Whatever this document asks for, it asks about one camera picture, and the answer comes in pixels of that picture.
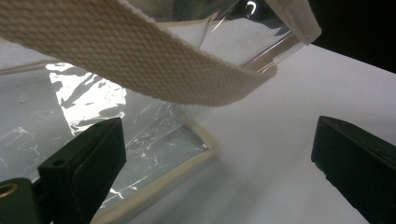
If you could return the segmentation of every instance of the screw hole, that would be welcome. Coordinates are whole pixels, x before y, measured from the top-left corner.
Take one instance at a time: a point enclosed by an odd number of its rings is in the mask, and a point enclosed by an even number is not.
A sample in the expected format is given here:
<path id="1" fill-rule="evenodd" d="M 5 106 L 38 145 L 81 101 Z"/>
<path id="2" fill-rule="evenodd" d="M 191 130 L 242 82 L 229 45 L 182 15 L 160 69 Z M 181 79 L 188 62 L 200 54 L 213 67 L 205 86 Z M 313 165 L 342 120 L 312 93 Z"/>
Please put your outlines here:
<path id="1" fill-rule="evenodd" d="M 55 161 L 52 165 L 53 166 L 61 166 L 63 164 L 64 164 L 64 160 L 58 160 L 58 161 Z"/>
<path id="2" fill-rule="evenodd" d="M 0 186 L 0 198 L 4 198 L 12 194 L 13 192 L 15 192 L 15 190 L 17 190 L 17 188 L 18 188 L 18 184 L 16 183 Z"/>

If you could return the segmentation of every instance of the white table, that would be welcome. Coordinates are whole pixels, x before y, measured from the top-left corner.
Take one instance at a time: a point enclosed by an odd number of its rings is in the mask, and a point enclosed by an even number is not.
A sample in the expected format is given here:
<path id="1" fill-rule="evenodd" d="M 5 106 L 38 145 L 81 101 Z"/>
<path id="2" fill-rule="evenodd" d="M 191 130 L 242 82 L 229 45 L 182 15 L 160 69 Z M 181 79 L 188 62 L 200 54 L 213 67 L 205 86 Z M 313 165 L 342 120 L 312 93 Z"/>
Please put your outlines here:
<path id="1" fill-rule="evenodd" d="M 219 159 L 131 223 L 368 223 L 310 160 L 319 115 L 396 145 L 396 75 L 300 49 L 248 98 L 195 118 Z"/>

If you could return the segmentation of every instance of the black plastic part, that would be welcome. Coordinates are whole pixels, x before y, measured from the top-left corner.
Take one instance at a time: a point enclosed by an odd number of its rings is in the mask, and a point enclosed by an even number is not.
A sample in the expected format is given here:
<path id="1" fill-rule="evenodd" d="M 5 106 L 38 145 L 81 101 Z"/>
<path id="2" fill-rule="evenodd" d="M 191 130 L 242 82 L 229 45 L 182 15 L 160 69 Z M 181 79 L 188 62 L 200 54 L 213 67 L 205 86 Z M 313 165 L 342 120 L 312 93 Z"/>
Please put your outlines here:
<path id="1" fill-rule="evenodd" d="M 0 223 L 42 223 L 29 179 L 15 178 L 0 183 Z"/>
<path id="2" fill-rule="evenodd" d="M 39 167 L 54 223 L 90 223 L 126 162 L 119 118 L 92 125 Z"/>
<path id="3" fill-rule="evenodd" d="M 370 223 L 396 223 L 396 147 L 320 117 L 311 160 Z"/>

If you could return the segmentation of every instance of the white surface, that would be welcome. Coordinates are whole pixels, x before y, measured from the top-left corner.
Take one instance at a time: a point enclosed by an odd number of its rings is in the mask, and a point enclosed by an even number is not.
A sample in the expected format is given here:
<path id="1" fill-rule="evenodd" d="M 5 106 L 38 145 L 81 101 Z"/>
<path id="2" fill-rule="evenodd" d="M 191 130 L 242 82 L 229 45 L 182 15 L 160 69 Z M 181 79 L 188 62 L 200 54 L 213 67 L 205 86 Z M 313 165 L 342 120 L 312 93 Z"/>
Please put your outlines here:
<path id="1" fill-rule="evenodd" d="M 395 98 L 395 74 L 303 48 L 248 98 L 196 118 L 219 160 L 131 223 L 367 223 L 311 162 L 316 124 L 344 119 L 396 145 Z"/>

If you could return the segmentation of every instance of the beige fabric trim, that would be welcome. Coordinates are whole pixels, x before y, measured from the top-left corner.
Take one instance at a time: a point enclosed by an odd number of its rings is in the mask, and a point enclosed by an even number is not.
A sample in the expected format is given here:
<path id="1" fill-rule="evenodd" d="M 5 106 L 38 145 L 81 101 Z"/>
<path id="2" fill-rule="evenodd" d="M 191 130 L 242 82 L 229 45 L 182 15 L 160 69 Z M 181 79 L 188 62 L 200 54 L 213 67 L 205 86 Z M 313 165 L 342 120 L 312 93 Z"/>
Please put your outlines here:
<path id="1" fill-rule="evenodd" d="M 307 0 L 265 0 L 265 2 L 306 45 L 320 36 L 320 27 Z"/>
<path id="2" fill-rule="evenodd" d="M 178 104 L 227 105 L 275 74 L 201 52 L 125 0 L 0 1 L 0 36 Z"/>

